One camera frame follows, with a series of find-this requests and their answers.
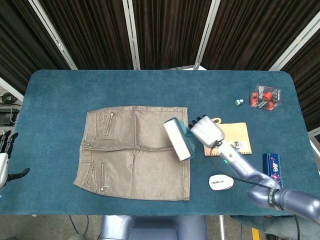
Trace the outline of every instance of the black cable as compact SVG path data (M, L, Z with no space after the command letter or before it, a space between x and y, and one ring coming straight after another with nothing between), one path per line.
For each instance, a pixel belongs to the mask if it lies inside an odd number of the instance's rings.
M295 214L293 216L294 216L295 224L296 224L297 240L300 240L300 226L299 226L299 222L298 222L298 217Z
M75 226L75 224L74 224L74 221L72 221L71 215L69 215L69 219L70 219L70 221L71 221L71 223L72 223L72 226L73 226L75 232L76 232L77 234L79 234L79 232L78 232L78 230L77 230L77 228L76 228L76 226Z
M6 92L5 94L3 94L1 96L1 101L2 102L0 103L0 105L12 105L17 100L18 100L18 98L13 96L10 92Z
M243 240L243 238L242 238L242 223L241 223L241 230L240 230L240 240Z
M87 232L88 232L88 228L89 228L89 216L87 215L87 216L86 216L86 228L85 228L83 237L86 236L86 234L87 234Z
M224 175L226 175L226 176L228 176L228 177L230 177L232 179L235 179L235 180L247 183L247 184L257 185L257 186L260 186L260 187L263 187L263 188L272 189L272 187L267 186L267 185L263 185L261 183L257 183L257 182L253 182L253 181L247 181L247 180L238 178L236 176L229 175L229 174L225 173L225 171L221 170L220 167L218 167L213 161L212 161L212 163L222 174L224 174Z

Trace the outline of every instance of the notepad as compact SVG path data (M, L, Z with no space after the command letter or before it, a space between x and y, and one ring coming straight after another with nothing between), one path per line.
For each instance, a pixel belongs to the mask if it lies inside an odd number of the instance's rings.
M225 142L232 144L241 154L252 154L248 129L245 122L221 123L217 124L217 126L224 132ZM204 146L204 155L218 156L219 153L216 148L211 150Z

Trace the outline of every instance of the small green object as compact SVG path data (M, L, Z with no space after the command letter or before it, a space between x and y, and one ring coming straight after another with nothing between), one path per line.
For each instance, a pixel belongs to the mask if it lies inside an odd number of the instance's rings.
M243 99L237 99L237 100L235 100L234 103L235 103L236 106L239 106L239 105L244 103L244 100Z

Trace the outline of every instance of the white computer mouse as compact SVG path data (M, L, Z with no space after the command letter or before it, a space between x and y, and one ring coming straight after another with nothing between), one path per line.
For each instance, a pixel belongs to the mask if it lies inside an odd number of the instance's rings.
M209 185L212 190L230 189L234 185L234 179L223 174L213 175L209 178Z

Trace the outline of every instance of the table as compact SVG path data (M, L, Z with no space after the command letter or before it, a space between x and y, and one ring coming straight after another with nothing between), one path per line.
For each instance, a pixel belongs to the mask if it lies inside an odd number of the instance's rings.
M256 85L282 89L274 111L249 107ZM244 99L241 106L236 99ZM189 121L206 114L224 123L246 122L252 154L262 170L262 154L278 153L283 183L320 197L316 162L292 78L281 71L40 70L28 84L16 126L10 173L29 174L0 190L2 214L84 215L287 215L255 206L251 185L235 182L213 191L208 179L219 171L196 143L191 160L190 201L150 201L107 197L73 185L86 113L112 106L188 107Z

